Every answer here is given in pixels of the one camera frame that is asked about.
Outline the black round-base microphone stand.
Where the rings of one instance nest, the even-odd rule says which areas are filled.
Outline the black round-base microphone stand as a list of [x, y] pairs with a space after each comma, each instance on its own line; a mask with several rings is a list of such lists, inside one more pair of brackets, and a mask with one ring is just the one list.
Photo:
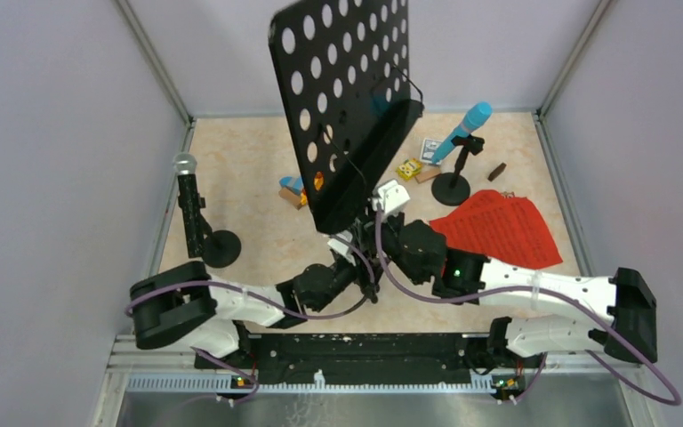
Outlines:
[[453, 139], [453, 145], [460, 148], [454, 170], [450, 173], [439, 174], [431, 184], [432, 196], [440, 204], [447, 206], [459, 206], [470, 197], [470, 184], [462, 176], [462, 169], [468, 155], [476, 156], [483, 150], [485, 139], [474, 135], [457, 136]]

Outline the red sheet music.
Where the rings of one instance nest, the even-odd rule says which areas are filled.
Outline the red sheet music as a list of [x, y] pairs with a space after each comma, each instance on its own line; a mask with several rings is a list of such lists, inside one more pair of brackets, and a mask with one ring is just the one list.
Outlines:
[[430, 226], [452, 248], [519, 267], [539, 270], [562, 263], [546, 221], [525, 197], [484, 189]]

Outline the black music stand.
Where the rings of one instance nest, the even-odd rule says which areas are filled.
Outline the black music stand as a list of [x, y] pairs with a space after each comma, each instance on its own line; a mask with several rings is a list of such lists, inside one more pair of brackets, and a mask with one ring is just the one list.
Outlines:
[[407, 1], [298, 1], [269, 51], [315, 228], [364, 253], [376, 187], [424, 111], [411, 82]]

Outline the blue toy microphone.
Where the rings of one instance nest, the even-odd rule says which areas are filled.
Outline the blue toy microphone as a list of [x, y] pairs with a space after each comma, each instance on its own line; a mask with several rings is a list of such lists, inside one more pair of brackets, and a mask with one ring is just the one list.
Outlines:
[[433, 165], [440, 165], [456, 147], [454, 139], [471, 136], [486, 123], [490, 116], [493, 115], [493, 112], [493, 107], [486, 101], [481, 101], [470, 108], [453, 131], [438, 145], [434, 151], [431, 163]]

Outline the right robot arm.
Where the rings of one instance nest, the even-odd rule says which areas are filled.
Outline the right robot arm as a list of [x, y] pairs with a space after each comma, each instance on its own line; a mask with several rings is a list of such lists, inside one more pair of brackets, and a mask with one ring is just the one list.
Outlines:
[[523, 268], [450, 247], [443, 234], [422, 221], [405, 223], [403, 214], [375, 215], [374, 247], [386, 277], [419, 301], [539, 312], [492, 323], [486, 355], [499, 367], [562, 351], [601, 351], [628, 363], [658, 360], [657, 300], [637, 270], [585, 277]]

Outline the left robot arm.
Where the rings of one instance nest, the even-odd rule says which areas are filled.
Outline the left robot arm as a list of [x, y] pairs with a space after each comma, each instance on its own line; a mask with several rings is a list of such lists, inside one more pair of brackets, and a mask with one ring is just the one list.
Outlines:
[[380, 269], [359, 256], [312, 264], [274, 286], [215, 278], [203, 262], [186, 262], [133, 285], [125, 315], [140, 350], [187, 346], [234, 368], [249, 357], [246, 324], [288, 329], [347, 316], [376, 301], [380, 277]]

